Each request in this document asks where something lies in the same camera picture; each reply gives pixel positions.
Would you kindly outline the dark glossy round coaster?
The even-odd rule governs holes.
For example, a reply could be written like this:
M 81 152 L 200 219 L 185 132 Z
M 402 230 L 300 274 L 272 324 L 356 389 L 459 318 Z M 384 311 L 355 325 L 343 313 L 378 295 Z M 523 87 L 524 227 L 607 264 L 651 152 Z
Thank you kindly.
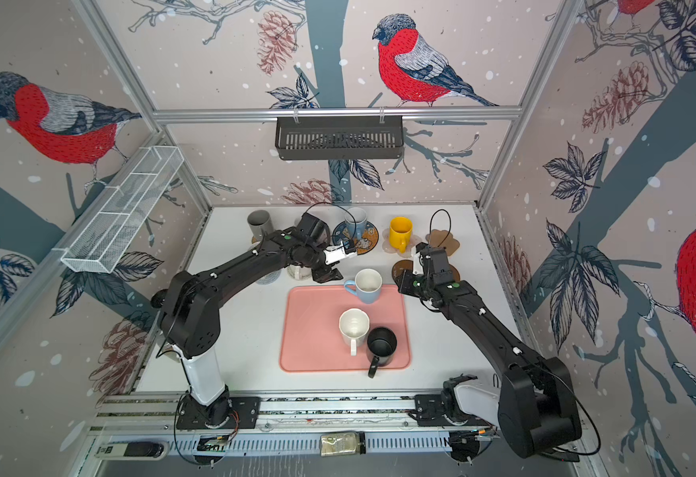
M 399 262 L 396 262 L 391 269 L 391 276 L 393 278 L 393 282 L 395 282 L 395 284 L 398 284 L 401 280 L 403 273 L 406 270 L 413 273 L 414 265 L 415 264 L 413 260 L 399 260 Z

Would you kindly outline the cork flower coaster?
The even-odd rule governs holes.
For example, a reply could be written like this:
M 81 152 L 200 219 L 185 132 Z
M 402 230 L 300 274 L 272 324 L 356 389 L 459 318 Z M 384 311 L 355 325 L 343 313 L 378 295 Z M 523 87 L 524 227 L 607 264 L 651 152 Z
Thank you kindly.
M 461 247 L 461 243 L 451 232 L 433 229 L 426 236 L 426 242 L 433 248 L 443 248 L 447 256 L 453 256 Z

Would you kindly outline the pink flower coaster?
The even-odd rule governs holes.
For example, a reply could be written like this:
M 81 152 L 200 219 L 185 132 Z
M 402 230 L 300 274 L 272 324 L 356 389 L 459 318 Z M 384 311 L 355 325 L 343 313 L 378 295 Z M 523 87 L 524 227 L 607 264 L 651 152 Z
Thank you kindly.
M 382 233 L 382 239 L 383 239 L 382 248 L 386 254 L 397 254 L 397 256 L 401 256 L 401 258 L 410 258 L 412 256 L 417 244 L 419 244 L 420 242 L 423 242 L 423 240 L 419 236 L 411 235 L 410 243 L 409 243 L 409 246 L 407 246 L 407 250 L 405 250 L 405 252 L 400 252 L 399 250 L 397 250 L 397 248 L 394 248 L 390 244 L 390 233 L 391 233 L 390 229 L 383 230 L 383 233 Z

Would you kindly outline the grey mug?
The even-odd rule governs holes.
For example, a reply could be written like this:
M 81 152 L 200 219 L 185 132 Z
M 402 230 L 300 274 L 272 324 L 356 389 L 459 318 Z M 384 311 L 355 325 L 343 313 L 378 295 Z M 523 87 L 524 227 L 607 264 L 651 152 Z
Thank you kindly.
M 256 242 L 261 242 L 265 236 L 274 232 L 272 217 L 266 210 L 255 210 L 251 212 L 248 215 L 247 223 Z

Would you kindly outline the blue cartoon round coaster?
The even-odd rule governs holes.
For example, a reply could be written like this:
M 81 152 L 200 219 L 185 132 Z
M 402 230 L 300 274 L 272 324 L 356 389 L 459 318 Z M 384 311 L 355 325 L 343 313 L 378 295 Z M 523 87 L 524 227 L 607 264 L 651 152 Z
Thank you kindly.
M 358 233 L 353 234 L 350 232 L 348 224 L 343 221 L 332 232 L 331 242 L 338 246 L 338 244 L 346 244 L 348 240 L 351 240 L 353 246 L 355 246 L 358 256 L 363 256 L 363 254 L 368 254 L 368 252 L 376 248 L 379 242 L 379 233 L 371 222 L 367 222 L 362 235 L 359 236 Z

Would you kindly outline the yellow mug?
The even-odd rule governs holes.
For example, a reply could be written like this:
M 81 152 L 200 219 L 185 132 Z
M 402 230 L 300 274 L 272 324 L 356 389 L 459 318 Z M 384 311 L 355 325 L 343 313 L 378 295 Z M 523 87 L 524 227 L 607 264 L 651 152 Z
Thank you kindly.
M 400 254 L 405 254 L 410 246 L 414 225 L 406 217 L 396 217 L 390 222 L 389 243 Z

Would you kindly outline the white blue mug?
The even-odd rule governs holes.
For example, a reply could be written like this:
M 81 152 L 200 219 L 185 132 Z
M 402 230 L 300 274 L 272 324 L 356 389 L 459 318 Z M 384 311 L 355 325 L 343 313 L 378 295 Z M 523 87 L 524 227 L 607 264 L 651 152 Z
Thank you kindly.
M 356 296 L 362 303 L 375 303 L 381 294 L 383 278 L 377 270 L 365 268 L 344 283 L 344 289 Z

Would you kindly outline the black mug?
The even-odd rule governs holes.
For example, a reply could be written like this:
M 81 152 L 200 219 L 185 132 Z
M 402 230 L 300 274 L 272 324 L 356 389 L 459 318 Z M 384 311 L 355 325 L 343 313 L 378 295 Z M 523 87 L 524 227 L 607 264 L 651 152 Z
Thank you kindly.
M 367 356 L 370 361 L 368 377 L 374 379 L 378 370 L 387 366 L 398 347 L 396 334 L 387 327 L 372 329 L 366 340 Z

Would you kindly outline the pink serving tray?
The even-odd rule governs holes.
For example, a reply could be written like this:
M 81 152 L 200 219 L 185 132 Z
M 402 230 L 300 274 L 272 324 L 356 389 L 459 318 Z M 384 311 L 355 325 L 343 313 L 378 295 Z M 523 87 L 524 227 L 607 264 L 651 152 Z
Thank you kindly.
M 288 373 L 348 372 L 367 370 L 366 346 L 350 354 L 350 343 L 339 330 L 339 317 L 351 308 L 368 314 L 372 328 L 386 327 L 397 337 L 397 349 L 385 367 L 403 370 L 411 362 L 404 298 L 386 284 L 378 300 L 365 304 L 341 285 L 300 286 L 290 290 L 280 367 Z

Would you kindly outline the brown round wooden coaster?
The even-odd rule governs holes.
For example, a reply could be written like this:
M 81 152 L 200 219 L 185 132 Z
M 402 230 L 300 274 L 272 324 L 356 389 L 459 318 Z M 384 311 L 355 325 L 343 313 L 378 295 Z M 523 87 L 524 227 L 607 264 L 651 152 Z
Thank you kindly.
M 461 274 L 459 273 L 459 271 L 457 270 L 457 268 L 456 268 L 455 266 L 449 266 L 449 268 L 451 269 L 451 272 L 453 273 L 453 279 L 454 279 L 456 282 L 461 281 Z

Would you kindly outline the red interior white mug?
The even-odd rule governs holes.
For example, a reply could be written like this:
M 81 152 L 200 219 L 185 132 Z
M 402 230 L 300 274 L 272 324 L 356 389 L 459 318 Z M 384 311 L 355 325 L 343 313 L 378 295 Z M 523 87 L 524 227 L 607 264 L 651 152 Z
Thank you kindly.
M 288 274 L 295 280 L 309 280 L 312 277 L 310 268 L 296 264 L 288 267 Z

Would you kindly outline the grey woven round coaster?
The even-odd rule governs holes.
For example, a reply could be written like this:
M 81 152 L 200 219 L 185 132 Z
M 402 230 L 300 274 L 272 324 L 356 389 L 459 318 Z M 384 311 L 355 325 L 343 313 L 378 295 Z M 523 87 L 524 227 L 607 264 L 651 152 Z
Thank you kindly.
M 280 278 L 281 270 L 276 270 L 274 272 L 266 274 L 264 277 L 258 279 L 256 284 L 268 285 L 276 282 Z

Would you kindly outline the light blue mug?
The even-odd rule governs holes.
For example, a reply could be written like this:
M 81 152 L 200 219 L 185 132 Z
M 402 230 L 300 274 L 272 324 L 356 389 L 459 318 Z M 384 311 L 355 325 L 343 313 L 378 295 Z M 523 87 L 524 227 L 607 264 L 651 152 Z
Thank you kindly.
M 345 212 L 346 233 L 349 238 L 361 240 L 368 222 L 367 212 L 358 207 L 349 208 Z

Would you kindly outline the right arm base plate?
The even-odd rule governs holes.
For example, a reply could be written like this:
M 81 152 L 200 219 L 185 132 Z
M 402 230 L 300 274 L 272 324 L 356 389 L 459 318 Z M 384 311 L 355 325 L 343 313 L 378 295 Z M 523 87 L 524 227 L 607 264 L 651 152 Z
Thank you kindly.
M 457 427 L 463 424 L 455 418 L 453 399 L 446 397 L 445 393 L 415 395 L 414 408 L 408 415 L 419 427 Z

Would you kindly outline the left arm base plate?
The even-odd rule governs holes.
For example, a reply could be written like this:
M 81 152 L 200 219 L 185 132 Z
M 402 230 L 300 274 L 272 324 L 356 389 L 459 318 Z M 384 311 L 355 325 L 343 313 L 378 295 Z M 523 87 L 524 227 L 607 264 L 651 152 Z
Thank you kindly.
M 261 399 L 258 397 L 219 397 L 212 405 L 200 405 L 191 396 L 179 401 L 177 430 L 254 429 Z

